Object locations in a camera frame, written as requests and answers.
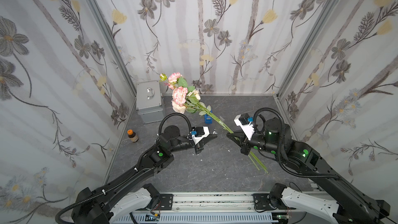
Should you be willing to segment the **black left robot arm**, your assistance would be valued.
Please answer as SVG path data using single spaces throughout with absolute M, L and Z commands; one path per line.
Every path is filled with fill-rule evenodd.
M 151 184 L 138 191 L 137 200 L 131 200 L 132 190 L 143 181 L 161 172 L 174 161 L 173 153 L 194 149 L 199 154 L 204 146 L 217 138 L 208 127 L 194 127 L 187 116 L 180 113 L 167 115 L 159 125 L 154 144 L 139 157 L 137 164 L 111 182 L 91 191 L 82 190 L 76 202 L 60 210 L 55 221 L 64 224 L 62 215 L 71 212 L 74 224 L 111 224 L 126 211 L 123 203 L 137 204 L 138 209 L 154 208 L 160 204 L 160 194 Z

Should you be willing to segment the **artificial flower bouquet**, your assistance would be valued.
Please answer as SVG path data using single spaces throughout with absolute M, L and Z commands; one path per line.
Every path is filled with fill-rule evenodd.
M 231 128 L 229 128 L 223 122 L 221 117 L 217 117 L 214 113 L 211 112 L 212 108 L 210 105 L 206 106 L 201 101 L 201 92 L 194 85 L 188 86 L 187 81 L 181 75 L 181 73 L 172 73 L 169 77 L 166 74 L 161 73 L 159 77 L 160 80 L 172 90 L 172 108 L 176 113 L 198 113 L 200 116 L 204 116 L 207 114 L 211 116 L 212 119 L 228 133 L 234 133 L 234 131 L 232 131 Z M 260 162 L 256 155 L 250 152 L 248 156 L 257 168 L 257 170 L 260 170 L 260 168 L 262 168 L 265 172 L 268 172 L 265 165 Z

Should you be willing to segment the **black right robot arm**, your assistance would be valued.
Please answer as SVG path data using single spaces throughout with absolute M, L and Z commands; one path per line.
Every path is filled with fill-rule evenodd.
M 252 149 L 271 153 L 286 173 L 315 182 L 330 200 L 317 198 L 276 183 L 268 193 L 272 208 L 295 208 L 322 218 L 331 224 L 381 224 L 390 215 L 390 205 L 375 200 L 339 175 L 319 152 L 304 142 L 295 141 L 282 115 L 269 107 L 258 109 L 254 116 L 237 115 L 240 130 L 227 134 L 242 154 Z

